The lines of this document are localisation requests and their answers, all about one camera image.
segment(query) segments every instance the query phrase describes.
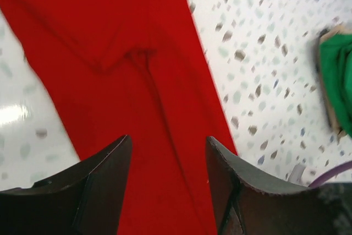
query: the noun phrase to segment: folded red cloth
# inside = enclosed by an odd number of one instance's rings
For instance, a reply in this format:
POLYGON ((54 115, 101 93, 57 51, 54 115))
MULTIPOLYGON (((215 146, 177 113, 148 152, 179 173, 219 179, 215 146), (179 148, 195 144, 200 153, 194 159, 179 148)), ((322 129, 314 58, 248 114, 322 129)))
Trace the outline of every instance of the folded red cloth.
POLYGON ((186 0, 0 8, 81 159, 131 135, 119 234, 216 234, 205 137, 235 148, 186 0))

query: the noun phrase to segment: white speckled surface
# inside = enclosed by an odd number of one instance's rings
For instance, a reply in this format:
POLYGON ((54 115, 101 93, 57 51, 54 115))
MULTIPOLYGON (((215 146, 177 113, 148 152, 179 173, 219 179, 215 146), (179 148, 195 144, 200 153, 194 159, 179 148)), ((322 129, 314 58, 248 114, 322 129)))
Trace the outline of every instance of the white speckled surface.
MULTIPOLYGON (((352 21, 352 0, 189 0, 242 158, 304 183, 352 159, 323 107, 312 46, 327 25, 352 21)), ((0 190, 29 187, 78 162, 50 98, 0 17, 0 190)), ((351 172, 336 180, 352 180, 351 172)))

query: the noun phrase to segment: terrazzo surface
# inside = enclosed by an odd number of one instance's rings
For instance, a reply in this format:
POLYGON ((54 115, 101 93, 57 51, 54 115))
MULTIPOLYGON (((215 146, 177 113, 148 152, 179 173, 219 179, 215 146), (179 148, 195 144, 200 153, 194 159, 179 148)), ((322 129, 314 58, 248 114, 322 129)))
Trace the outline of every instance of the terrazzo surface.
MULTIPOLYGON (((352 159, 338 144, 315 70, 317 34, 352 21, 352 0, 189 0, 232 136, 242 158, 287 179, 297 163, 308 184, 352 159)), ((0 190, 78 162, 45 88, 0 17, 0 190)), ((345 172, 335 181, 351 181, 345 172)))

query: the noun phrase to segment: green fabric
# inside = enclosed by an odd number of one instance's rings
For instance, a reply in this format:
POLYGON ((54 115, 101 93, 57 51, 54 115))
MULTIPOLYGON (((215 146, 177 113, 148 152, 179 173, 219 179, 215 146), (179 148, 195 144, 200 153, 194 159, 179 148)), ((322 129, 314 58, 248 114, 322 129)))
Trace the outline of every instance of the green fabric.
POLYGON ((352 35, 334 35, 320 44, 321 74, 341 127, 352 136, 352 35))

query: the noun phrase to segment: red cloth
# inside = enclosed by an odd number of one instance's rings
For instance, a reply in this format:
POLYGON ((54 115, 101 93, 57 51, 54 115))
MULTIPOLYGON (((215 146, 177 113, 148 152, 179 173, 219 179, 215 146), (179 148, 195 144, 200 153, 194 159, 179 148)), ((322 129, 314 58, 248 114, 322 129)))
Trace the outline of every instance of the red cloth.
POLYGON ((131 135, 118 233, 216 234, 205 137, 235 148, 186 0, 0 8, 81 159, 131 135))

